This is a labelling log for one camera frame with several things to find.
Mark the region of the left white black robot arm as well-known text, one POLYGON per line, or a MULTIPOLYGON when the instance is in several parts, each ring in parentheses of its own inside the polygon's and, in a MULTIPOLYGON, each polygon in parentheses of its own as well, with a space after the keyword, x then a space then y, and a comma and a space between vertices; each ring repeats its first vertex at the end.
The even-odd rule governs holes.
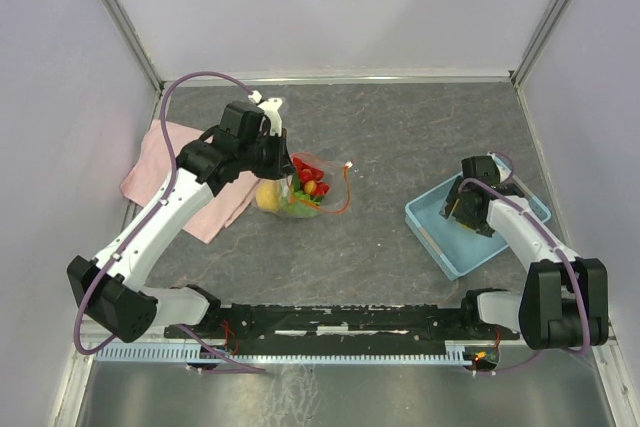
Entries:
POLYGON ((219 330, 219 302, 202 289, 156 289, 145 283, 182 228, 241 173, 266 180, 293 174, 283 103, 268 98, 228 104, 217 125, 182 147, 166 180, 123 232, 92 258, 71 260, 66 272, 80 316, 125 343, 151 327, 186 324, 201 337, 219 330))

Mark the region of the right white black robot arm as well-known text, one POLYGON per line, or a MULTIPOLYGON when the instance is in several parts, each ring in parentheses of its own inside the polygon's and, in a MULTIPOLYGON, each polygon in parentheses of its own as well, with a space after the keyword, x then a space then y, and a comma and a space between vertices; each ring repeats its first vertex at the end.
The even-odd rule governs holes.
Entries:
POLYGON ((458 315, 467 336, 495 325, 518 332, 533 350, 583 354, 609 338, 608 274, 561 242, 533 212, 524 191, 495 156, 467 157, 441 214, 484 237, 500 235, 526 272, 520 295, 506 290, 469 292, 458 315))

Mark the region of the green grape bunch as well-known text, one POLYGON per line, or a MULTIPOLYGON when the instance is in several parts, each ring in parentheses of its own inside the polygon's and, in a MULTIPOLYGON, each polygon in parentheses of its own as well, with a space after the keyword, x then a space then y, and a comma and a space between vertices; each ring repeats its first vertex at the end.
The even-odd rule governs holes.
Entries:
POLYGON ((293 191, 282 198, 281 213, 285 217, 309 219, 320 214, 317 207, 304 192, 293 191))

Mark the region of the red strawberries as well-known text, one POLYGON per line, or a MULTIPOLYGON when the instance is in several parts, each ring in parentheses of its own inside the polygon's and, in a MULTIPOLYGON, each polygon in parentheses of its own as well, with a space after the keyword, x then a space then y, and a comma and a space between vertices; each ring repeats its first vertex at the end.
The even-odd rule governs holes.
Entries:
POLYGON ((322 170, 313 167, 300 157, 293 157, 293 165, 295 167, 291 180, 293 191, 302 191, 314 201, 319 201, 328 194, 330 186, 325 182, 325 173, 322 170))

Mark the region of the clear orange zip top bag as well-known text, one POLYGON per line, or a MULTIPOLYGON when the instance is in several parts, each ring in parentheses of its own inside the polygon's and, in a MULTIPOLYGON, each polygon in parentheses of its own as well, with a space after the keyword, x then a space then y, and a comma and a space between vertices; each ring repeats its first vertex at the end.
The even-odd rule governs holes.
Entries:
POLYGON ((295 153, 291 160, 294 167, 291 175, 258 184, 253 199, 255 207, 295 219, 339 215, 349 208, 351 161, 328 161, 308 152, 295 153))

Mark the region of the yellow pear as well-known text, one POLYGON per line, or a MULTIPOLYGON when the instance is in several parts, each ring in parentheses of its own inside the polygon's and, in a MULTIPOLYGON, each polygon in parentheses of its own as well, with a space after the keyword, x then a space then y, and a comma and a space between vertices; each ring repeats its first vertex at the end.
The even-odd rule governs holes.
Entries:
POLYGON ((257 207, 266 212, 280 211, 280 184, 278 181, 264 180, 257 187, 255 193, 257 207))

